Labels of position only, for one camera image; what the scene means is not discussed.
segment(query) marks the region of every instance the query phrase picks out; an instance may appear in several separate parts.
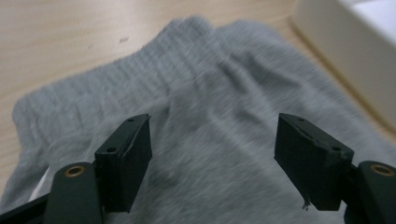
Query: wooden table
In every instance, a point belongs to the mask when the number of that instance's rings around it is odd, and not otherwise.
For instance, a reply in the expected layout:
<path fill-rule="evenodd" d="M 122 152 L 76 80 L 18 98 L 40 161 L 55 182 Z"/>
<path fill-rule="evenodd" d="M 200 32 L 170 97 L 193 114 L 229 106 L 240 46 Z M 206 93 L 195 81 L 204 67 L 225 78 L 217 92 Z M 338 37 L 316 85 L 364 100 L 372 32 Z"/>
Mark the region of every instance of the wooden table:
<path fill-rule="evenodd" d="M 307 57 L 328 69 L 293 31 L 290 13 L 294 2 L 0 1 L 0 195 L 21 151 L 11 118 L 17 100 L 55 80 L 137 51 L 174 18 L 200 14 L 215 25 L 238 19 L 266 22 Z M 373 124 L 387 133 L 374 121 Z"/>

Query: screw hole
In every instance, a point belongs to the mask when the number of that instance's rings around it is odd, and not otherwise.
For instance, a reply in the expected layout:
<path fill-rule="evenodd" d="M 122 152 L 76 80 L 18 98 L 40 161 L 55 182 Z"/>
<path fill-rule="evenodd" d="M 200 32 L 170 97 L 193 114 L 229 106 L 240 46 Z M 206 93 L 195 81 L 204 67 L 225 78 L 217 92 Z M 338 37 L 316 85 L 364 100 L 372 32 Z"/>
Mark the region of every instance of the screw hole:
<path fill-rule="evenodd" d="M 385 175 L 385 176 L 394 176 L 395 173 L 390 170 L 388 167 L 380 165 L 380 164 L 373 164 L 371 165 L 371 168 L 374 172 L 376 172 L 379 175 Z"/>
<path fill-rule="evenodd" d="M 340 147 L 333 147 L 332 150 L 334 150 L 334 151 L 341 151 L 341 148 L 340 148 Z"/>
<path fill-rule="evenodd" d="M 85 167 L 84 166 L 73 166 L 64 172 L 64 175 L 67 177 L 75 177 L 84 173 Z"/>
<path fill-rule="evenodd" d="M 107 152 L 115 152 L 115 151 L 117 151 L 117 149 L 114 147 L 110 147 L 107 149 Z"/>

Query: white object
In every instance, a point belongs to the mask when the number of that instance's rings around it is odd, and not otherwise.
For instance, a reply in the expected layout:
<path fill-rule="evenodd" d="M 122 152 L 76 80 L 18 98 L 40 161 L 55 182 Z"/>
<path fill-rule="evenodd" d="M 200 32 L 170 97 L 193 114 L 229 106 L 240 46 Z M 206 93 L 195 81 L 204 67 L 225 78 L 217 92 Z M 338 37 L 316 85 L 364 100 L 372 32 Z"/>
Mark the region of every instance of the white object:
<path fill-rule="evenodd" d="M 396 130 L 396 0 L 299 0 L 292 19 Z"/>

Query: gray fabric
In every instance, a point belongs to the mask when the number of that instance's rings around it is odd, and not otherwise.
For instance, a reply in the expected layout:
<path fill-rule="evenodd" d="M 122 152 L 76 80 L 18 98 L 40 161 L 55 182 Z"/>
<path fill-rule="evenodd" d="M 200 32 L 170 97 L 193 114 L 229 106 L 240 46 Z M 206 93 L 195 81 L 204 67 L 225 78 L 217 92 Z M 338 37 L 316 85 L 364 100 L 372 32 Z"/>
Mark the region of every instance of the gray fabric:
<path fill-rule="evenodd" d="M 41 194 L 133 115 L 149 113 L 153 159 L 130 214 L 106 223 L 341 223 L 302 209 L 274 161 L 278 113 L 317 124 L 356 151 L 396 165 L 396 150 L 326 74 L 269 27 L 172 21 L 136 54 L 35 91 L 15 105 L 23 151 L 1 210 Z"/>

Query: black plastic part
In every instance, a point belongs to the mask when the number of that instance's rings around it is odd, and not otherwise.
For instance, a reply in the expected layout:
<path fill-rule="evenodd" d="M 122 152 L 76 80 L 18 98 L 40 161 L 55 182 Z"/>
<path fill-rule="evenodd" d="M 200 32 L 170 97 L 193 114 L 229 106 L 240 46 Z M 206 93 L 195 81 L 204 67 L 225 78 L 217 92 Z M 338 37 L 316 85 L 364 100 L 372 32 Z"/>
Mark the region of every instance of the black plastic part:
<path fill-rule="evenodd" d="M 74 163 L 56 173 L 43 223 L 103 223 L 96 176 L 90 163 Z"/>
<path fill-rule="evenodd" d="M 95 152 L 105 210 L 129 212 L 151 160 L 149 115 L 125 120 Z"/>
<path fill-rule="evenodd" d="M 347 204 L 344 221 L 346 224 L 368 224 L 369 219 L 363 207 L 359 187 L 356 183 L 358 168 L 351 165 L 347 173 L 343 174 L 340 181 L 339 192 L 342 200 Z"/>
<path fill-rule="evenodd" d="M 43 222 L 43 215 L 49 195 L 46 194 L 29 203 L 0 216 L 1 224 L 39 224 Z"/>
<path fill-rule="evenodd" d="M 280 114 L 275 159 L 302 194 L 305 205 L 321 211 L 337 211 L 341 203 L 339 183 L 347 173 L 353 150 L 308 120 Z"/>
<path fill-rule="evenodd" d="M 376 161 L 359 164 L 357 183 L 370 223 L 396 223 L 396 169 Z"/>

